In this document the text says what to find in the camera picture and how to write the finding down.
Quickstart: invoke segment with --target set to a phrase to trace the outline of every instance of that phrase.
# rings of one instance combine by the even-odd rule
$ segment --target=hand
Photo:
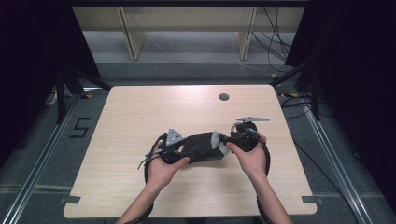
[[[260,137],[266,142],[264,135],[260,134]],[[233,143],[227,143],[227,147],[236,155],[242,170],[249,178],[256,175],[265,176],[266,159],[264,149],[260,143],[249,152],[243,151],[239,146]]]
[[[161,142],[155,147],[155,150],[158,149],[160,145]],[[190,161],[190,158],[185,157],[173,164],[167,164],[158,154],[153,154],[151,158],[153,160],[148,168],[147,185],[156,187],[158,189],[163,189],[165,186],[167,186],[171,182],[176,171],[185,166]]]

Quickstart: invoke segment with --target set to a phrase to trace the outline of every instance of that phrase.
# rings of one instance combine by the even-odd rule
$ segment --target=black cable
[[[311,109],[307,109],[303,114],[301,114],[301,115],[297,115],[297,116],[294,116],[294,117],[289,117],[289,118],[285,118],[285,119],[297,119],[297,118],[300,118],[300,117],[302,117],[303,115],[305,115],[308,111],[310,111]]]
[[[319,114],[320,114],[320,115],[323,115],[323,116],[325,116],[325,117],[328,117],[328,118],[334,119],[334,114],[330,114],[330,115],[328,115],[328,114],[324,114],[324,113],[322,113],[322,112],[320,112],[320,111],[319,111]]]
[[[290,97],[290,98],[286,99],[286,100],[280,105],[280,107],[283,107],[283,105],[285,105],[285,103],[286,103],[287,101],[289,101],[289,100],[301,99],[301,98],[309,98],[309,97],[311,97],[311,96],[307,95],[307,96]]]
[[[140,169],[140,166],[143,164],[143,162],[145,162],[145,161],[151,162],[152,160],[158,158],[158,157],[156,157],[156,158],[153,158],[153,159],[152,159],[151,156],[152,156],[152,154],[154,153],[155,147],[158,145],[158,143],[159,143],[161,140],[165,140],[165,137],[166,137],[166,136],[167,136],[167,133],[164,133],[163,135],[161,135],[160,137],[158,137],[158,139],[155,141],[154,145],[152,145],[151,151],[150,151],[148,154],[146,154],[146,158],[145,158],[142,162],[140,162],[140,164],[139,164],[139,166],[137,167],[137,169]]]
[[[275,31],[273,32],[273,35],[272,35],[272,37],[271,37],[270,45],[269,45],[269,47],[268,47],[269,49],[271,48],[272,42],[273,42],[273,40],[274,40],[274,33],[275,33]],[[268,63],[270,64],[270,66],[271,66],[274,70],[276,70],[277,72],[282,72],[282,73],[286,73],[286,72],[287,72],[287,71],[278,70],[278,69],[274,68],[274,67],[271,65],[270,52],[269,52],[269,51],[267,52],[267,59],[268,59]]]
[[[310,106],[311,103],[309,102],[299,102],[299,103],[295,103],[295,104],[291,104],[291,105],[282,105],[281,108],[288,108],[288,107],[292,107],[292,106],[296,106],[296,105],[308,105]]]
[[[265,154],[265,174],[268,176],[270,172],[270,165],[271,165],[271,155],[270,151],[268,150],[267,145],[265,144],[265,141],[263,138],[261,138],[258,133],[252,133],[250,132],[252,136],[256,138],[257,141],[259,141],[260,145],[262,145],[262,150],[264,150]],[[260,204],[259,198],[257,198],[257,206],[259,208],[260,215],[262,216],[262,219],[267,223],[267,224],[273,224],[271,219],[267,216],[267,214],[264,212],[264,209],[262,208],[262,205]]]
[[[282,60],[283,62],[286,61],[286,58],[284,56],[282,56],[275,50],[270,49],[268,46],[266,46],[253,32],[252,32],[252,34],[253,34],[254,38],[257,40],[257,42],[260,44],[260,46],[262,46],[262,48],[266,49],[267,51],[270,51],[272,54],[274,54],[274,56],[276,56],[278,59]]]
[[[346,205],[348,206],[348,208],[350,209],[350,211],[351,211],[351,213],[352,213],[352,216],[353,216],[353,218],[355,219],[355,222],[357,223],[357,224],[359,224],[359,221],[358,221],[358,218],[356,217],[356,214],[355,214],[355,212],[353,211],[353,208],[352,208],[352,206],[349,204],[349,201],[347,200],[347,197],[344,195],[344,193],[339,189],[339,188],[337,188],[337,186],[335,185],[335,183],[334,182],[332,182],[332,180],[329,178],[329,176],[328,175],[326,175],[326,173],[323,171],[323,169],[318,165],[318,163],[294,140],[294,138],[293,138],[293,142],[294,142],[294,144],[297,146],[297,148],[299,148],[304,154],[305,154],[305,156],[309,159],[309,160],[311,160],[314,164],[315,164],[315,166],[320,170],[320,172],[324,175],[324,177],[326,177],[326,179],[330,182],[330,184],[334,187],[334,189],[340,194],[340,196],[344,199],[344,201],[346,202]]]
[[[265,12],[265,15],[267,16],[267,18],[268,18],[268,21],[271,23],[271,27],[273,28],[273,36],[271,37],[271,38],[269,38],[268,36],[266,36],[268,39],[270,39],[271,41],[274,41],[274,42],[276,42],[276,43],[279,43],[280,44],[280,47],[281,47],[281,49],[282,49],[282,52],[283,52],[283,54],[284,55],[289,55],[289,52],[288,52],[288,50],[287,50],[287,48],[286,48],[286,46],[285,45],[288,45],[288,44],[286,44],[286,42],[284,42],[283,40],[282,40],[282,38],[280,37],[280,34],[279,34],[279,26],[278,26],[278,24],[277,24],[277,18],[278,18],[278,14],[279,14],[279,7],[275,7],[275,24],[273,23],[273,21],[272,21],[272,19],[271,19],[271,17],[269,16],[269,14],[268,14],[268,12],[267,12],[267,9],[264,7],[263,8],[264,9],[264,12]],[[277,38],[279,39],[279,41],[275,41],[274,40],[274,35],[276,35],[277,36]],[[285,58],[285,62],[286,63],[290,63],[290,61],[288,60],[288,57],[287,56],[285,56],[284,57]]]

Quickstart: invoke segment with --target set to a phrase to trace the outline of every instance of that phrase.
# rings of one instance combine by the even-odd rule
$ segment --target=light wood surface
[[[230,95],[221,101],[219,95]],[[229,135],[236,118],[255,122],[271,153],[269,180],[289,214],[314,214],[311,189],[274,89],[268,85],[114,87],[108,95],[71,196],[66,217],[119,217],[144,187],[137,170],[170,127],[184,136]],[[155,201],[151,217],[257,216],[256,194],[234,154],[179,170]]]

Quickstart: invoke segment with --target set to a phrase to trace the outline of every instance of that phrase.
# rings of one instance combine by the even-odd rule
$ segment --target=wire
[[[271,23],[271,26],[272,26],[272,28],[273,28],[273,34],[272,34],[272,37],[271,37],[271,38],[268,37],[268,36],[266,36],[266,35],[264,35],[265,37],[267,37],[268,39],[271,40],[270,45],[269,45],[269,48],[271,48],[272,42],[279,43],[279,44],[280,44],[280,47],[281,47],[281,50],[282,50],[282,52],[283,52],[283,54],[284,54],[284,55],[289,55],[289,52],[288,52],[288,50],[287,50],[287,48],[286,48],[286,46],[289,46],[289,45],[286,44],[286,43],[282,40],[282,38],[280,37],[280,34],[279,34],[279,26],[278,26],[278,23],[277,23],[277,21],[278,21],[278,14],[279,14],[279,7],[275,7],[275,23],[273,23],[271,17],[269,16],[266,7],[264,7],[263,9],[264,9],[265,15],[266,15],[267,18],[268,18],[268,21]],[[275,41],[275,40],[274,40],[274,36],[275,36],[275,35],[277,36],[277,38],[279,39],[279,41]],[[270,64],[270,66],[271,66],[274,70],[276,70],[277,72],[283,72],[283,73],[286,73],[286,72],[287,72],[287,71],[278,70],[278,69],[274,68],[274,67],[271,65],[269,52],[268,52],[268,54],[267,54],[267,57],[268,57],[268,63]],[[288,60],[288,57],[287,57],[287,56],[284,57],[284,62],[285,62],[285,63],[289,63],[289,60]]]
[[[275,50],[269,48],[268,46],[266,46],[255,34],[254,32],[252,32],[254,38],[257,40],[257,42],[260,44],[260,46],[262,46],[262,48],[266,49],[267,51],[270,51],[272,54],[274,54],[274,56],[276,56],[278,59],[282,60],[283,62],[286,61],[286,58],[284,56],[282,56],[281,54],[279,54],[278,52],[276,52]]]
[[[217,62],[194,62],[194,61],[190,61],[190,60],[187,60],[187,59],[178,59],[178,60],[186,61],[186,62],[189,62],[189,63],[206,63],[206,64],[217,63]],[[259,72],[265,74],[268,77],[272,77],[270,74],[262,71],[259,68],[251,67],[251,66],[248,66],[248,65],[245,65],[245,64],[242,64],[242,63],[217,63],[217,64],[236,64],[236,65],[239,65],[239,66],[242,66],[242,67],[246,67],[248,69],[259,71]]]
[[[299,103],[295,103],[295,104],[291,104],[291,105],[283,105],[281,106],[281,108],[288,108],[288,107],[292,107],[292,106],[296,106],[296,105],[305,105],[305,106],[310,106],[311,103],[309,102],[299,102]]]
[[[285,119],[297,119],[297,118],[300,118],[300,117],[302,117],[303,115],[305,115],[306,113],[308,113],[308,111],[310,111],[311,109],[307,109],[303,114],[301,114],[301,115],[297,115],[297,116],[294,116],[294,117],[289,117],[289,118],[285,118]]]
[[[146,38],[149,39],[155,46],[157,46],[159,49],[161,49],[163,52],[166,52],[166,50],[161,47],[157,42],[155,42],[152,38],[150,38],[148,35],[146,35]]]
[[[326,173],[323,171],[323,169],[319,166],[319,164],[294,140],[293,138],[293,142],[294,144],[297,146],[297,148],[299,148],[304,154],[305,156],[311,160],[315,166],[320,170],[320,172],[324,175],[324,177],[326,177],[326,179],[329,181],[329,183],[334,187],[334,189],[340,194],[340,196],[343,198],[343,200],[346,202],[346,205],[348,206],[348,208],[350,209],[353,218],[355,219],[355,222],[357,224],[359,224],[358,218],[356,217],[355,212],[353,211],[352,206],[349,204],[349,201],[347,200],[347,197],[344,195],[344,193],[337,188],[337,186],[335,185],[335,183],[329,178],[328,175],[326,175]]]
[[[311,97],[311,96],[309,96],[309,95],[306,95],[306,96],[297,96],[297,97],[290,97],[290,98],[288,98],[288,99],[286,99],[281,105],[280,105],[280,107],[282,107],[283,108],[283,106],[285,105],[285,103],[287,102],[287,101],[289,101],[289,100],[293,100],[293,99],[301,99],[301,98],[309,98],[309,97]]]
[[[137,166],[137,170],[140,169],[140,166],[143,164],[143,162],[145,162],[145,161],[151,162],[152,160],[157,159],[158,157],[160,157],[160,156],[158,156],[158,157],[155,157],[155,158],[151,158],[152,154],[159,153],[159,152],[162,151],[162,149],[158,149],[158,150],[154,150],[154,149],[155,149],[155,147],[158,145],[158,143],[161,140],[165,139],[166,136],[167,136],[167,134],[164,133],[163,135],[158,137],[158,139],[155,141],[154,145],[152,145],[151,151],[148,154],[146,154],[146,158],[142,162],[140,162],[139,166]]]

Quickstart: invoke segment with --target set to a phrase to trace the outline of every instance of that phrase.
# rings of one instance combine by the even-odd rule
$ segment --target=black device
[[[202,133],[184,137],[175,129],[170,128],[168,133],[161,135],[149,154],[146,155],[147,160],[151,160],[153,154],[159,154],[161,158],[168,164],[175,163],[184,157],[190,157],[190,163],[198,161],[214,161],[221,160],[229,149],[225,146],[227,142],[238,145],[242,150],[249,152],[257,144],[261,144],[267,156],[269,168],[269,151],[264,140],[257,132],[257,126],[253,121],[268,121],[268,118],[245,117],[237,119],[230,132],[230,136],[218,133]],[[160,141],[160,149],[155,147]]]

